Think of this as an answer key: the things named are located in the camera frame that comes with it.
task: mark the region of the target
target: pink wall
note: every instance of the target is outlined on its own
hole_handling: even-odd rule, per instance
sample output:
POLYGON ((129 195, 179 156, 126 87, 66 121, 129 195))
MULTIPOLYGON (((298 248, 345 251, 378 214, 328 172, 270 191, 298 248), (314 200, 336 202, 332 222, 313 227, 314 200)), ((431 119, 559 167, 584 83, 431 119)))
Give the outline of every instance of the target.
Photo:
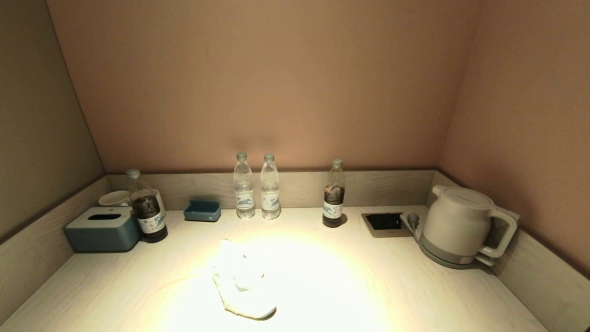
POLYGON ((440 167, 590 271, 590 2, 487 1, 440 167))
POLYGON ((434 167, 480 5, 47 3, 107 172, 434 167))

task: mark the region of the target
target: teal tissue box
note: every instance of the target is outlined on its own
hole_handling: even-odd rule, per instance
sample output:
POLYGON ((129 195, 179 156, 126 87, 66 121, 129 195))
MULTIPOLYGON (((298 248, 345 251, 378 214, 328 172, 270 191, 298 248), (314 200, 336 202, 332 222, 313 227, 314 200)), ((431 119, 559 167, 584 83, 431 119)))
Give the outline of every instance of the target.
POLYGON ((128 251, 142 236, 133 209, 91 207, 64 228, 72 248, 78 252, 128 251))

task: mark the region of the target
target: dark liquid bottle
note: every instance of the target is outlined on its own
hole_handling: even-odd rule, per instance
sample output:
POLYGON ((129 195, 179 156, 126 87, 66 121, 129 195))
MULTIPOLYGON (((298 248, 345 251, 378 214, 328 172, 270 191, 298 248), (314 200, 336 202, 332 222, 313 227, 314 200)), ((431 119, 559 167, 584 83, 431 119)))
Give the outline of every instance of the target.
POLYGON ((133 181, 129 188, 129 201, 145 241, 153 243, 164 240, 168 235, 168 228, 158 204, 156 191, 140 180, 139 170, 129 170, 126 174, 133 181))
POLYGON ((327 227, 342 224, 342 206, 344 203, 344 171, 342 160, 334 159, 328 174, 328 185, 324 190, 324 211, 322 221, 327 227))

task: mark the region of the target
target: white cup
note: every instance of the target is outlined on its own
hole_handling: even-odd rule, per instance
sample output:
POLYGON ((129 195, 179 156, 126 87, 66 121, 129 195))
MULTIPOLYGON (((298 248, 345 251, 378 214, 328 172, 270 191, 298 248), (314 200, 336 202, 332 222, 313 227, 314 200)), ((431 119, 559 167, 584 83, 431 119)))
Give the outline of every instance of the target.
MULTIPOLYGON (((156 191, 156 199, 160 206, 162 216, 166 216, 166 209, 164 209, 164 203, 162 202, 162 196, 158 189, 156 191)), ((100 206, 130 206, 129 204, 129 192, 127 190, 113 191, 108 193, 99 199, 100 206)))
POLYGON ((99 199, 100 206, 129 206, 129 192, 127 190, 113 191, 99 199))

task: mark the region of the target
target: plastic bottle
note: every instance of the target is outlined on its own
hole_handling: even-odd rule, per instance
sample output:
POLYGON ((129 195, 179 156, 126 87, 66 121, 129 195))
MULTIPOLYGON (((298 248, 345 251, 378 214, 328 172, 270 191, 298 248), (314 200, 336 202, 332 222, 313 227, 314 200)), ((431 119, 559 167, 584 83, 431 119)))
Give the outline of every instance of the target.
POLYGON ((328 174, 328 185, 324 190, 323 223, 327 227, 338 227, 342 224, 344 184, 342 160, 334 159, 332 161, 332 169, 328 174))
POLYGON ((246 153, 238 153, 236 155, 238 162, 234 168, 235 208, 240 218, 250 218, 255 213, 252 169, 248 165, 247 158, 246 153))
POLYGON ((264 165, 260 171, 260 187, 262 193, 262 216, 275 219, 281 214, 278 200, 278 169, 274 163, 274 154, 264 155, 264 165))
POLYGON ((140 178, 142 173, 139 170, 129 170, 125 174, 132 181, 129 201, 145 241, 153 243, 164 240, 168 236, 168 228, 156 197, 158 192, 140 178))

